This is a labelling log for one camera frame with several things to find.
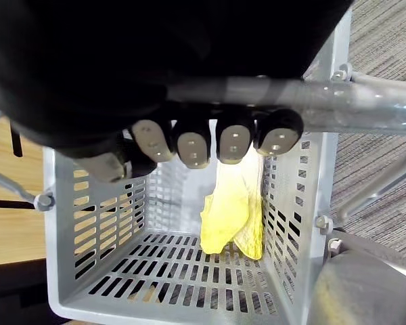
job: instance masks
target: gray plastic basket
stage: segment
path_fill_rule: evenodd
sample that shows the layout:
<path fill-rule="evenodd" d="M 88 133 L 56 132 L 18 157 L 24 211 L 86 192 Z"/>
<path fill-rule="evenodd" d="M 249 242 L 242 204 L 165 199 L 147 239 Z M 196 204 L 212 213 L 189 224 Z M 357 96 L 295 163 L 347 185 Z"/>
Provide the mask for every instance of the gray plastic basket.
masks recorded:
<path fill-rule="evenodd" d="M 350 17 L 344 21 L 346 33 Z M 328 79 L 337 63 L 337 33 L 315 61 L 315 79 Z M 338 51 L 339 63 L 346 53 L 346 46 Z M 214 148 L 204 170 L 176 158 L 149 177 L 114 185 L 45 150 L 45 187 L 56 201 L 45 216 L 51 308 L 100 324 L 304 324 L 323 263 L 325 236 L 314 222 L 329 212 L 336 142 L 334 134 L 307 133 L 265 161 L 260 261 L 234 244 L 219 255 L 200 248 Z"/>

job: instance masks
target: yellow rag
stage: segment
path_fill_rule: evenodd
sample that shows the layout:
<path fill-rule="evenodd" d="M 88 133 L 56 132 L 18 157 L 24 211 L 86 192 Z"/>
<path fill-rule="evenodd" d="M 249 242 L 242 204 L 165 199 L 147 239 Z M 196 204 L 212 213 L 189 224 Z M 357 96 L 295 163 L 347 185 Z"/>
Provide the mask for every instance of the yellow rag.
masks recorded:
<path fill-rule="evenodd" d="M 217 184 L 200 213 L 200 239 L 206 254 L 221 253 L 233 240 L 249 258 L 262 257 L 262 170 L 263 157 L 253 147 L 239 164 L 218 162 Z"/>

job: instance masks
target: wooden table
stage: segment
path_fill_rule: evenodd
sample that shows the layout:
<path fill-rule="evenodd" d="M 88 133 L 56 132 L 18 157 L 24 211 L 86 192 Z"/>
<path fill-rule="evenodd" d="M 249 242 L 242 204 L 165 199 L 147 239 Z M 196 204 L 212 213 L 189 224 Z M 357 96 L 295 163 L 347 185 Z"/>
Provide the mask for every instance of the wooden table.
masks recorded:
<path fill-rule="evenodd" d="M 43 191 L 42 148 L 21 137 L 22 157 L 14 155 L 9 121 L 0 120 L 0 173 L 36 195 Z M 21 209 L 16 194 L 0 187 L 0 264 L 45 258 L 43 213 Z"/>

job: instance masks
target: robotic hand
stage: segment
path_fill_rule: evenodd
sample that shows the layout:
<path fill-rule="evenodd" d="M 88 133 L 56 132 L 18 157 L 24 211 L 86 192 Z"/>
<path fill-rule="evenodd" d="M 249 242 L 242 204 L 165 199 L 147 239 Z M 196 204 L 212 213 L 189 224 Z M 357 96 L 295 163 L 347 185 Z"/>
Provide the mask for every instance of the robotic hand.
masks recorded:
<path fill-rule="evenodd" d="M 176 153 L 204 168 L 212 118 L 223 163 L 252 142 L 264 155 L 287 152 L 303 131 L 289 107 L 177 95 L 196 76 L 221 80 L 221 97 L 228 76 L 300 79 L 352 1 L 268 2 L 0 0 L 0 110 L 107 182 Z"/>

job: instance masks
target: metal rod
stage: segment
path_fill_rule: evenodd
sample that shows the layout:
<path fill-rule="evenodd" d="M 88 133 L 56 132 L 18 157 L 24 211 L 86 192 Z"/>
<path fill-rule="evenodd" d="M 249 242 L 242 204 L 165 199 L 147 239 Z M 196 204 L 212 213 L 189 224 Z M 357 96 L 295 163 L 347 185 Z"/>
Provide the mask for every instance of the metal rod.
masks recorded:
<path fill-rule="evenodd" d="M 306 131 L 406 134 L 406 87 L 229 77 L 190 79 L 168 87 L 176 102 L 289 106 Z"/>
<path fill-rule="evenodd" d="M 340 226 L 357 211 L 364 209 L 406 179 L 406 155 L 387 167 L 375 179 L 349 198 L 337 212 L 334 223 Z"/>
<path fill-rule="evenodd" d="M 28 193 L 20 184 L 0 173 L 0 186 L 19 195 L 23 200 L 33 203 L 35 196 Z"/>

